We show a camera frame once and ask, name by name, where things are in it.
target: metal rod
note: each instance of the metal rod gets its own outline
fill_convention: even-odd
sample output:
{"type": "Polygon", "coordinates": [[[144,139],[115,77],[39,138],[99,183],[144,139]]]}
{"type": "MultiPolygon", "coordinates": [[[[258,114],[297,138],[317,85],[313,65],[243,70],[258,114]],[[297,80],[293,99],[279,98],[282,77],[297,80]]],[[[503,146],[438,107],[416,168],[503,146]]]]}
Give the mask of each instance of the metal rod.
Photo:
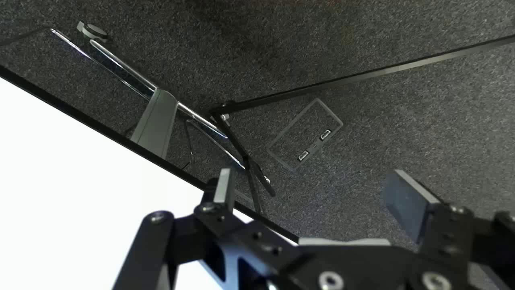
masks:
{"type": "Polygon", "coordinates": [[[50,27],[50,32],[57,36],[60,36],[63,41],[66,41],[71,48],[78,49],[81,54],[84,54],[89,59],[94,59],[89,52],[86,52],[81,46],[78,46],[74,41],[71,41],[62,30],[50,27]]]}
{"type": "Polygon", "coordinates": [[[261,185],[268,189],[268,193],[269,193],[271,196],[277,196],[274,186],[271,185],[271,178],[264,175],[261,165],[260,165],[258,162],[255,162],[253,159],[252,159],[252,162],[253,162],[253,165],[255,165],[256,177],[258,177],[258,180],[261,181],[261,185]]]}
{"type": "Polygon", "coordinates": [[[179,101],[177,109],[182,110],[184,114],[190,115],[194,120],[197,120],[203,127],[210,128],[216,135],[227,139],[227,135],[218,125],[214,125],[213,122],[210,122],[208,119],[205,119],[203,115],[200,115],[198,112],[195,112],[194,109],[186,106],[184,102],[179,101]]]}
{"type": "Polygon", "coordinates": [[[100,51],[103,56],[107,56],[110,61],[113,61],[118,67],[128,70],[129,73],[132,73],[137,80],[144,81],[147,88],[150,88],[152,91],[155,91],[158,88],[158,85],[155,85],[152,80],[149,80],[144,73],[140,73],[137,69],[134,69],[132,65],[129,65],[126,61],[123,61],[120,56],[116,56],[115,52],[111,52],[107,46],[103,46],[102,43],[99,43],[95,38],[91,40],[91,44],[100,51]]]}
{"type": "Polygon", "coordinates": [[[243,159],[248,159],[250,154],[245,149],[245,146],[240,143],[240,139],[237,138],[237,135],[232,131],[232,128],[229,127],[229,123],[223,119],[221,114],[213,114],[214,120],[221,125],[221,128],[227,133],[231,143],[235,146],[235,149],[239,151],[239,154],[243,159]]]}
{"type": "Polygon", "coordinates": [[[226,106],[218,107],[216,112],[226,114],[226,112],[243,110],[243,109],[250,109],[250,107],[256,107],[256,106],[263,106],[263,104],[269,104],[269,102],[277,102],[277,101],[284,101],[284,99],[290,99],[290,98],[300,98],[300,96],[305,96],[306,93],[311,93],[311,91],[337,88],[337,86],[342,86],[346,83],[361,81],[361,80],[367,80],[367,78],[374,78],[374,77],[380,77],[380,75],[388,75],[388,73],[395,73],[395,72],[401,72],[401,70],[409,70],[409,69],[416,69],[416,67],[467,56],[470,52],[486,51],[486,49],[491,49],[491,48],[496,48],[501,44],[509,44],[509,43],[515,43],[515,35],[501,36],[501,38],[475,43],[470,46],[462,46],[458,49],[451,49],[451,51],[445,51],[445,52],[393,64],[393,65],[385,65],[380,69],[371,69],[371,70],[364,70],[364,72],[358,72],[358,73],[351,73],[351,75],[345,75],[345,77],[338,77],[338,78],[330,78],[330,80],[324,80],[324,81],[317,81],[317,83],[311,83],[306,86],[298,86],[298,88],[292,88],[292,90],[285,90],[285,91],[279,91],[279,93],[272,93],[272,94],[266,94],[266,96],[258,96],[258,98],[252,98],[247,101],[232,101],[232,102],[227,102],[226,106]]]}
{"type": "MultiPolygon", "coordinates": [[[[137,80],[144,81],[145,86],[149,86],[152,91],[155,91],[158,88],[157,83],[153,83],[150,78],[147,78],[142,72],[139,72],[137,69],[134,69],[132,65],[129,65],[126,61],[123,61],[120,56],[116,56],[113,51],[110,51],[107,46],[103,46],[100,41],[97,40],[91,40],[91,44],[100,51],[103,56],[107,56],[108,59],[111,59],[118,67],[124,69],[126,72],[129,72],[131,75],[134,75],[137,80]]],[[[208,127],[210,130],[213,130],[214,133],[218,133],[223,138],[227,138],[227,135],[216,127],[213,122],[210,122],[208,119],[205,119],[203,115],[200,115],[198,112],[195,112],[194,109],[190,109],[189,106],[186,106],[184,102],[179,102],[179,110],[189,114],[192,119],[198,120],[202,125],[208,127]]]]}
{"type": "Polygon", "coordinates": [[[216,146],[219,146],[234,162],[237,162],[239,167],[242,167],[243,170],[247,170],[245,164],[232,152],[229,151],[219,139],[216,139],[213,135],[210,135],[208,131],[205,131],[198,122],[192,122],[192,119],[187,120],[189,123],[192,123],[197,130],[203,131],[216,146]]]}
{"type": "Polygon", "coordinates": [[[107,70],[110,70],[113,75],[116,75],[124,85],[128,85],[129,88],[132,88],[136,93],[139,93],[142,98],[150,99],[150,94],[144,93],[142,90],[137,88],[137,85],[131,83],[129,80],[126,80],[124,77],[120,75],[121,69],[120,65],[111,65],[111,62],[107,62],[105,59],[100,59],[95,54],[91,54],[87,51],[84,51],[79,44],[76,44],[73,40],[70,40],[62,30],[50,27],[52,33],[55,33],[57,36],[60,36],[65,43],[68,43],[71,48],[74,48],[76,51],[79,51],[83,56],[95,61],[97,64],[100,64],[102,67],[105,67],[107,70]]]}
{"type": "Polygon", "coordinates": [[[255,210],[261,215],[268,215],[263,204],[261,204],[261,196],[258,193],[258,188],[256,188],[256,183],[255,183],[255,177],[253,177],[253,162],[247,162],[248,164],[248,168],[247,168],[247,180],[248,180],[248,186],[252,189],[252,197],[253,197],[253,202],[255,202],[255,210]]]}

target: gray panel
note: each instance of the gray panel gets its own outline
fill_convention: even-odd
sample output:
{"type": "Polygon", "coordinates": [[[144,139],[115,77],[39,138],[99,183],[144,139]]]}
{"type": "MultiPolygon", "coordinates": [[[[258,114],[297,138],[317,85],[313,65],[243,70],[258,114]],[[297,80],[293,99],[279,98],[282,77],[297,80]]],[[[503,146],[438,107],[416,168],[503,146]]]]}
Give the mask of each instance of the gray panel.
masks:
{"type": "Polygon", "coordinates": [[[383,199],[416,243],[424,235],[430,206],[440,202],[433,193],[401,168],[390,175],[383,188],[383,199]]]}
{"type": "Polygon", "coordinates": [[[131,139],[149,151],[166,157],[173,136],[177,102],[179,101],[173,93],[157,88],[131,139]]]}

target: black metal bracket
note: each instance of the black metal bracket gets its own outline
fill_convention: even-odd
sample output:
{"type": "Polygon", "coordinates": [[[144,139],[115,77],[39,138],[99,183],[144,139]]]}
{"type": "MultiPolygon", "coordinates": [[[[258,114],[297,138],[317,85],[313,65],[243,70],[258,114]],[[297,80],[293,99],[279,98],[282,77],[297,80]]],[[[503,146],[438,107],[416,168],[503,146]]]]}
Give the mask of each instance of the black metal bracket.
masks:
{"type": "Polygon", "coordinates": [[[179,264],[200,259],[223,288],[411,288],[466,290],[470,260],[491,265],[515,286],[515,218],[495,220],[467,207],[438,202],[429,207],[422,246],[295,246],[263,222],[243,223],[232,214],[229,180],[206,191],[189,217],[169,212],[144,218],[116,290],[147,290],[165,281],[174,288],[179,264]]]}

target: white background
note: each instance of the white background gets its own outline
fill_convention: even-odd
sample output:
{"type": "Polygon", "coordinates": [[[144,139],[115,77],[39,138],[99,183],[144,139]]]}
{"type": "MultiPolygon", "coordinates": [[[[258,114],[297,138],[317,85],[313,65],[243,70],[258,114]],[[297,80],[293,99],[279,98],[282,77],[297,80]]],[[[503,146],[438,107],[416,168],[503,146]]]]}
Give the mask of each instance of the white background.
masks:
{"type": "MultiPolygon", "coordinates": [[[[0,78],[0,288],[111,288],[144,215],[202,191],[0,78]]],[[[198,264],[177,288],[218,288],[198,264]]]]}

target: screw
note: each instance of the screw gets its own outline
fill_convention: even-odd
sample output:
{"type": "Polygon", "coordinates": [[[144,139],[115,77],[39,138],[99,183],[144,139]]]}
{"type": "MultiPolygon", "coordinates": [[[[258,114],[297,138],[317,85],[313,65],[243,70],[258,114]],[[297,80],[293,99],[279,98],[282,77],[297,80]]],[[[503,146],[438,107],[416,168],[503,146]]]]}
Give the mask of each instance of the screw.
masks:
{"type": "Polygon", "coordinates": [[[451,281],[438,272],[424,272],[422,283],[427,290],[451,290],[451,281]]]}
{"type": "Polygon", "coordinates": [[[324,270],[319,276],[319,284],[322,290],[343,290],[345,280],[334,270],[324,270]]]}
{"type": "Polygon", "coordinates": [[[221,117],[224,119],[224,122],[229,122],[231,114],[223,114],[221,117]]]}
{"type": "Polygon", "coordinates": [[[152,214],[150,220],[157,223],[157,222],[161,222],[165,217],[166,217],[165,210],[157,210],[152,214]]]}
{"type": "Polygon", "coordinates": [[[268,290],[279,290],[279,286],[274,281],[268,280],[268,290]]]}
{"type": "Polygon", "coordinates": [[[440,247],[440,252],[453,255],[453,254],[461,252],[461,249],[454,244],[446,244],[446,246],[440,247]]]}
{"type": "Polygon", "coordinates": [[[464,212],[466,212],[466,207],[451,204],[451,210],[453,210],[453,212],[464,214],[464,212]]]}
{"type": "Polygon", "coordinates": [[[211,212],[216,209],[216,204],[214,202],[206,202],[200,207],[203,212],[211,212]]]}

